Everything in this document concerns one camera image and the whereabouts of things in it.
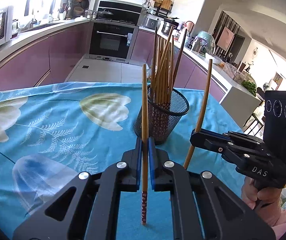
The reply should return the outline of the right hand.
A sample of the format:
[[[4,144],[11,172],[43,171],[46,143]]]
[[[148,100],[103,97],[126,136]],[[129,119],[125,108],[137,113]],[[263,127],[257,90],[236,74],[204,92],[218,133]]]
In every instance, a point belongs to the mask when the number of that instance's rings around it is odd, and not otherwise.
[[[241,198],[251,209],[254,209],[258,201],[260,201],[260,208],[265,207],[279,207],[282,189],[267,187],[264,189],[257,189],[254,186],[254,180],[245,177],[241,189]]]

